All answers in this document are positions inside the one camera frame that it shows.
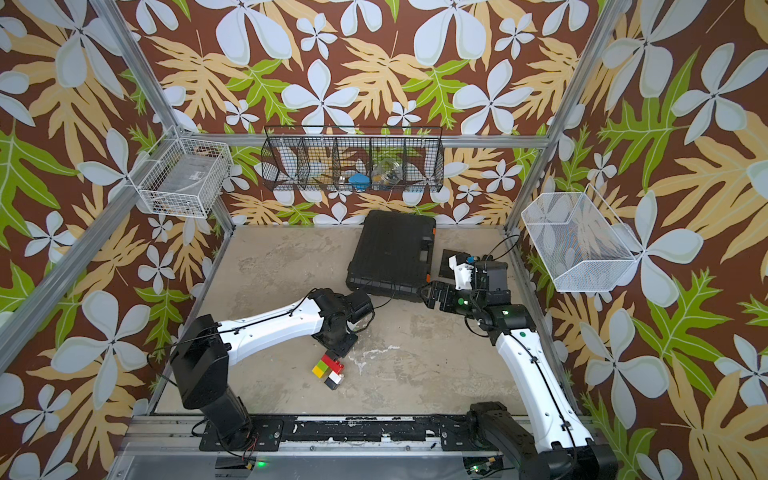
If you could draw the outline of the red lego brick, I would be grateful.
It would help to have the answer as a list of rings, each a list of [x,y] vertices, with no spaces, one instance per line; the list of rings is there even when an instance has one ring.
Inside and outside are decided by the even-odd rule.
[[[332,357],[328,354],[324,354],[321,358],[322,362],[334,373],[341,375],[344,371],[344,365],[337,357]]]

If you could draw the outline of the white lego brick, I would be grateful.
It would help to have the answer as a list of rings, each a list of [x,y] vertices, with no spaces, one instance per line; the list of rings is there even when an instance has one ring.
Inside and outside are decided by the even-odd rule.
[[[334,381],[336,381],[339,385],[344,380],[344,375],[339,374],[337,372],[331,371],[328,375],[328,377],[332,378]]]

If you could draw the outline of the black lego brick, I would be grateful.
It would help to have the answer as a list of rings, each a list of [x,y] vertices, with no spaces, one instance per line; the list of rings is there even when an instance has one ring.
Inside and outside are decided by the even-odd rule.
[[[339,384],[330,377],[325,379],[324,384],[331,390],[336,390],[339,386]]]

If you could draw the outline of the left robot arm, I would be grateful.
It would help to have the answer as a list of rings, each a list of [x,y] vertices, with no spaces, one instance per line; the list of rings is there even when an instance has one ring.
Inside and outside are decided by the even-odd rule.
[[[254,423],[229,386],[229,370],[249,356],[299,337],[318,341],[334,357],[354,346],[361,323],[375,317],[369,295],[312,289],[287,306],[236,320],[196,318],[171,347],[169,363],[183,406],[202,412],[209,438],[219,451],[251,453],[268,433]]]

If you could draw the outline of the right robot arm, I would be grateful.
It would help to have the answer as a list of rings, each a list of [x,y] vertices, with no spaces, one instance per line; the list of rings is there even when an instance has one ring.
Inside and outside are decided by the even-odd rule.
[[[495,446],[521,479],[614,479],[618,460],[597,442],[568,401],[546,359],[528,309],[511,300],[508,266],[489,256],[450,253],[451,282],[432,280],[419,291],[424,304],[460,316],[471,333],[490,341],[510,370],[531,427],[500,404],[471,406],[474,434]]]

